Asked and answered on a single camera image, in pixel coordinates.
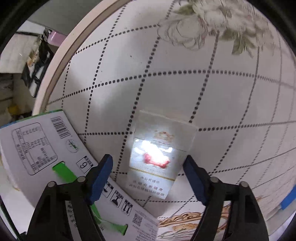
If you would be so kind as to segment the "cigarette pack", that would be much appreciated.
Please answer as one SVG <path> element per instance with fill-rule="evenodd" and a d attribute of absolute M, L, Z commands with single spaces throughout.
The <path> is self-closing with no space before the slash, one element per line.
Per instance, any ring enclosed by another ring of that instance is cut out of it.
<path fill-rule="evenodd" d="M 141 111 L 133 134 L 127 188 L 165 199 L 196 133 L 197 128 L 190 123 Z"/>

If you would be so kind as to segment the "blue white carton pack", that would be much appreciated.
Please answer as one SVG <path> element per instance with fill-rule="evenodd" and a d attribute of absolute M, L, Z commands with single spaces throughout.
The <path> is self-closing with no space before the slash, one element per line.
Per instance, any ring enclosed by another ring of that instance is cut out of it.
<path fill-rule="evenodd" d="M 159 222 L 110 177 L 89 201 L 96 161 L 62 110 L 1 128 L 8 176 L 35 210 L 27 240 L 155 240 Z"/>

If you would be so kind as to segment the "black bag on chair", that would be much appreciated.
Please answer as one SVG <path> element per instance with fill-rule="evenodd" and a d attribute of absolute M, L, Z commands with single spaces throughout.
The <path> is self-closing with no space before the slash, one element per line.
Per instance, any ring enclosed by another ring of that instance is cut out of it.
<path fill-rule="evenodd" d="M 32 97 L 36 97 L 54 53 L 47 42 L 38 38 L 29 53 L 21 79 Z"/>

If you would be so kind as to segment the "pink suitcase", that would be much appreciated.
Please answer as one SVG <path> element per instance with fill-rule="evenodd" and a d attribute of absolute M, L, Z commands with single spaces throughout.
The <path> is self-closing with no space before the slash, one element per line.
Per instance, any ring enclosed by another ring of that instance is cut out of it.
<path fill-rule="evenodd" d="M 59 47 L 63 43 L 63 41 L 66 39 L 66 37 L 67 37 L 66 35 L 53 31 L 49 34 L 47 42 L 50 45 Z"/>

